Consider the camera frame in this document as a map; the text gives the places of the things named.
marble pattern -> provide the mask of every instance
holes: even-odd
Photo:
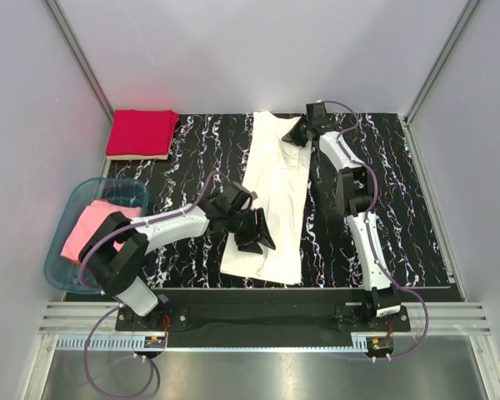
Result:
[[[342,127],[353,116],[332,116]],[[378,232],[387,265],[407,286],[447,286],[448,276],[407,140],[396,114],[361,114],[361,128],[346,136],[377,174]],[[182,115],[169,161],[112,162],[110,177],[136,178],[150,191],[148,213],[179,208],[196,198],[206,176],[219,169],[241,182],[252,140],[252,114]],[[363,279],[353,238],[335,208],[336,172],[315,148],[307,183],[300,242],[304,288],[355,287]],[[220,179],[213,189],[222,188]],[[221,274],[226,234],[205,234],[151,253],[143,278],[151,288],[270,288],[284,285]]]

teal plastic basket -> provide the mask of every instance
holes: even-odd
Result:
[[[79,266],[61,256],[63,246],[76,226],[76,222],[85,207],[93,200],[107,200],[124,207],[140,207],[141,215],[145,215],[149,196],[144,183],[131,178],[95,177],[74,189],[59,221],[44,263],[44,276],[52,286],[60,290],[80,294],[100,293],[81,286],[78,281]],[[95,284],[89,273],[86,275],[86,280],[88,283]]]

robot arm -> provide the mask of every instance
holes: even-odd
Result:
[[[305,146],[309,140],[317,142],[320,151],[337,170],[337,210],[345,217],[359,254],[362,288],[366,294],[362,305],[365,317],[380,318],[398,313],[398,290],[382,272],[382,269],[387,270],[387,265],[378,237],[377,217],[374,212],[366,213],[374,196],[372,177],[344,138],[338,138],[337,126],[329,121],[325,104],[317,102],[306,107],[307,120],[301,118],[283,141],[295,146]]]
[[[87,270],[102,290],[126,303],[137,315],[146,316],[157,305],[158,298],[138,277],[146,254],[165,244],[210,232],[234,233],[237,249],[262,254],[261,246],[276,249],[268,231],[262,208],[252,209],[253,194],[235,182],[226,185],[222,193],[214,193],[197,204],[151,217],[131,220],[120,212],[110,214],[92,235],[80,253],[87,253],[103,242],[87,260]],[[113,240],[109,235],[119,231]],[[114,242],[123,243],[120,250]]]

white cloth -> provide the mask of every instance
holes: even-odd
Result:
[[[239,252],[230,233],[221,273],[297,284],[302,280],[300,235],[308,191],[311,142],[295,147],[282,141],[299,118],[282,119],[270,112],[253,114],[253,133],[242,185],[257,194],[253,208],[263,208],[276,250],[263,255]]]

pink towel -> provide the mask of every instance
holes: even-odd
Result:
[[[72,230],[70,236],[63,246],[61,255],[73,263],[80,264],[79,254],[85,247],[89,239],[100,228],[106,217],[120,211],[126,218],[135,218],[141,215],[141,208],[135,207],[122,207],[111,204],[110,202],[103,202],[95,200],[90,206],[87,206],[77,220],[76,226]],[[115,248],[120,250],[122,244],[115,243]]]

